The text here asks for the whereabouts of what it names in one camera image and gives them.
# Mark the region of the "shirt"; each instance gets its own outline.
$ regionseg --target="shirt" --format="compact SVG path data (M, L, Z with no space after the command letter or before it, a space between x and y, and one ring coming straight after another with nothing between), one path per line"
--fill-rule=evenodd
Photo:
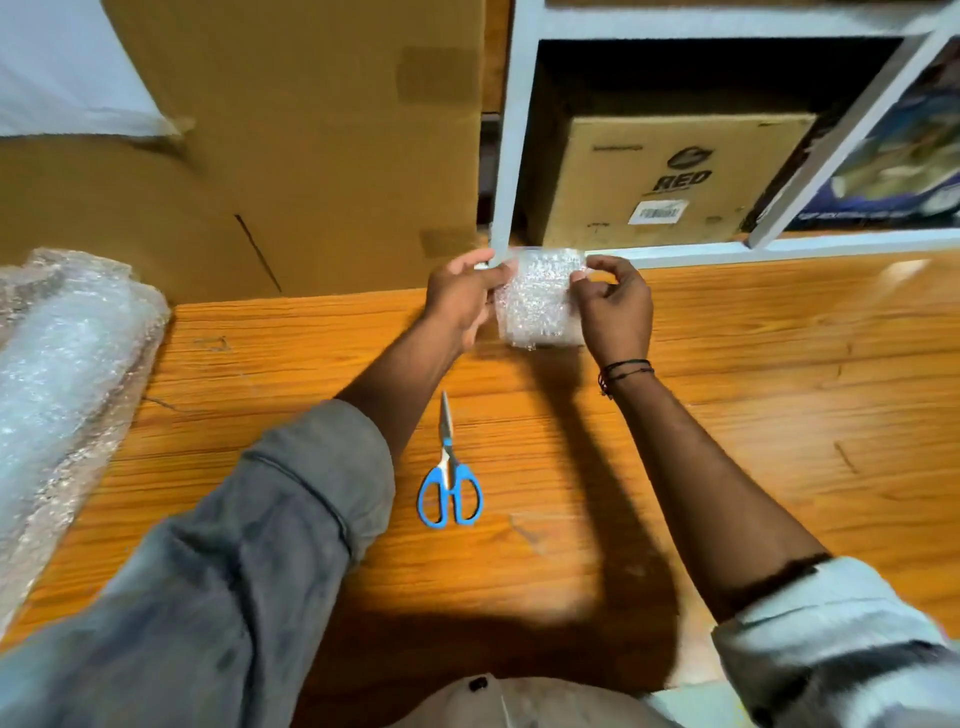
M196 508L151 530L88 609L0 659L0 725L289 724L341 580L393 499L387 444L350 404L266 432ZM856 560L820 565L714 643L762 726L960 725L960 656ZM629 696L481 677L400 724L662 724L632 714Z

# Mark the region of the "label on box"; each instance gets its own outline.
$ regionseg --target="label on box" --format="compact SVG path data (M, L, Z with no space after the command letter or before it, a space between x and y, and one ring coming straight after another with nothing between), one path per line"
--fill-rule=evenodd
M628 225L673 225L684 214L689 200L647 200L636 206Z

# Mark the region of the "bubble wrap roll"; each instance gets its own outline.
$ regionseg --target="bubble wrap roll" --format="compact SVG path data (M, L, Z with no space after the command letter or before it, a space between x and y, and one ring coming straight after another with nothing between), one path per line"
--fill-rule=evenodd
M35 251L0 270L0 634L132 420L169 310L130 268Z
M587 257L569 248L511 248L516 274L496 292L500 338L523 349L582 346L580 316L570 299L570 274L587 270Z

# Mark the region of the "shelf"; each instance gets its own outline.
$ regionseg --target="shelf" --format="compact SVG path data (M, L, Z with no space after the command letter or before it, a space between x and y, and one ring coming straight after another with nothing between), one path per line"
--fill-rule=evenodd
M539 8L541 39L911 36L933 30L944 3L810 6Z
M954 34L960 33L960 0L949 2L819 5L555 7L544 0L516 0L507 94L491 223L497 259L506 253L534 71L545 39L690 39L761 37L895 36L903 42L821 139L778 198L766 209L748 243L709 243L618 251L641 267L772 260L815 255L853 255L960 247L956 231L873 232L780 238L796 214L856 144L923 72Z
M946 230L870 231L803 237L778 238L765 248L750 248L746 243L700 243L663 245L651 248L622 248L590 251L592 255L625 257L637 268L676 268L685 265L751 263L763 260L787 260L827 255L867 255L877 253L921 253L960 247L960 228Z

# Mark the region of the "black bracelet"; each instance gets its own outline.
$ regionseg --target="black bracelet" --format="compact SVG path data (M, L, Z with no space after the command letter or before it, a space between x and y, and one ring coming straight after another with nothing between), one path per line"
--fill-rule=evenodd
M627 364L638 364L640 368L633 369L630 372L624 372L622 375L610 376L614 369ZM650 374L654 372L654 368L650 365L649 359L624 359L623 361L615 361L613 364L608 364L601 369L600 374L597 375L597 384L600 386L600 393L608 400L612 400L613 393L610 391L611 383L622 379L624 376L635 375L638 372L649 372Z

